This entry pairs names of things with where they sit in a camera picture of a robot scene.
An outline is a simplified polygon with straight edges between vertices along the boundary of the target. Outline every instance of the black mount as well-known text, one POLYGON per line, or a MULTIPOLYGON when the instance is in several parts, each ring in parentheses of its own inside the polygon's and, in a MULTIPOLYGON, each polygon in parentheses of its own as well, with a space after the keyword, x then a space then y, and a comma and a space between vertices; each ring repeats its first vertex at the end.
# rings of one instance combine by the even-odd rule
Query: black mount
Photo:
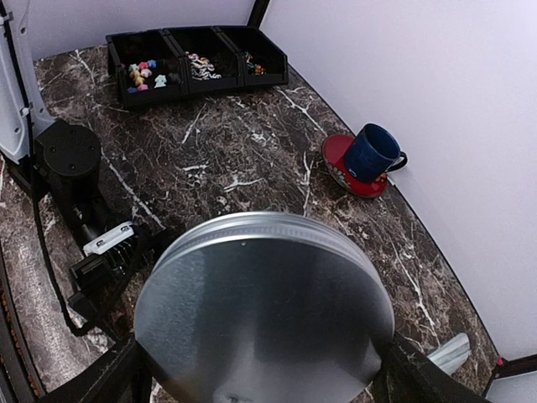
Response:
MULTIPOLYGON (((82 252, 85 245, 128 221, 127 217, 112 211, 99 190, 101 143, 89 128, 58 119, 35 137, 33 165, 30 158, 20 161, 19 165, 6 161, 8 173, 30 197, 36 196, 40 200, 50 192, 82 252), (31 170, 34 170, 34 193, 30 185, 31 170)), ((125 282, 123 279, 128 280, 133 275, 129 270, 140 268, 140 264, 135 264, 133 269, 131 263, 141 233, 150 238, 144 246, 152 249, 155 257, 170 242, 165 231, 150 237, 150 231, 142 226, 133 227, 133 232, 132 236, 102 254, 89 254, 70 268, 74 294, 68 302, 87 321, 98 319, 101 313, 99 306, 104 306, 98 303, 102 298, 101 291, 114 281, 125 282)), ((101 327, 117 340, 110 328, 101 327)))

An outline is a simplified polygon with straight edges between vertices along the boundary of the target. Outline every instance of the round metal tin lid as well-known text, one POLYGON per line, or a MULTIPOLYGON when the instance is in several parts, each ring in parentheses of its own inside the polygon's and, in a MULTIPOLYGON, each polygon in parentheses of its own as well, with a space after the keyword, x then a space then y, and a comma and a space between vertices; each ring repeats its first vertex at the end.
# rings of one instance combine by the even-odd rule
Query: round metal tin lid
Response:
POLYGON ((348 238, 303 217, 240 213, 164 252, 134 330, 181 401, 347 403, 380 369, 394 313, 348 238))

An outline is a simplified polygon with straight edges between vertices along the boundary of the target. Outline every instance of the mug handle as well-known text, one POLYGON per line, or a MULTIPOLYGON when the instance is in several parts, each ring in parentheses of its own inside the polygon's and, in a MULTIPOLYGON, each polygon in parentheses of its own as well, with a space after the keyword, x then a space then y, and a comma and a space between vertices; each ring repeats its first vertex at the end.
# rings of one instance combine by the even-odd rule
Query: mug handle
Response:
POLYGON ((403 168, 406 165, 407 162, 409 162, 409 159, 407 158, 406 153, 401 151, 400 154, 399 154, 399 161, 394 163, 393 165, 391 165, 386 170, 386 172, 392 172, 394 170, 400 170, 401 168, 403 168))

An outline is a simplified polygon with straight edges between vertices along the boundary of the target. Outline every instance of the black frame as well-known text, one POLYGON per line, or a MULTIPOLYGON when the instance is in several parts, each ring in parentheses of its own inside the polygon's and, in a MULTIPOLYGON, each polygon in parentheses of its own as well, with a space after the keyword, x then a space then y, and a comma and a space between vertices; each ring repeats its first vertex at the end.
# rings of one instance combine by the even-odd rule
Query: black frame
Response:
POLYGON ((248 20, 248 27, 259 28, 263 22, 263 18, 269 8, 270 0, 255 0, 250 18, 248 20))

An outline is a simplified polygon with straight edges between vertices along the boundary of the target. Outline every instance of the blue mug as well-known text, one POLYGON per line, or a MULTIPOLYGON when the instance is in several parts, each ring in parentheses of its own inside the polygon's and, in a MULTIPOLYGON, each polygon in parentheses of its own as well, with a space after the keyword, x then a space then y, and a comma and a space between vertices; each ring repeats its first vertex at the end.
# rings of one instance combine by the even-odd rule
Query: blue mug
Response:
POLYGON ((403 168, 408 159, 394 137, 380 126, 368 123, 343 155, 349 174, 363 183, 381 174, 403 168))

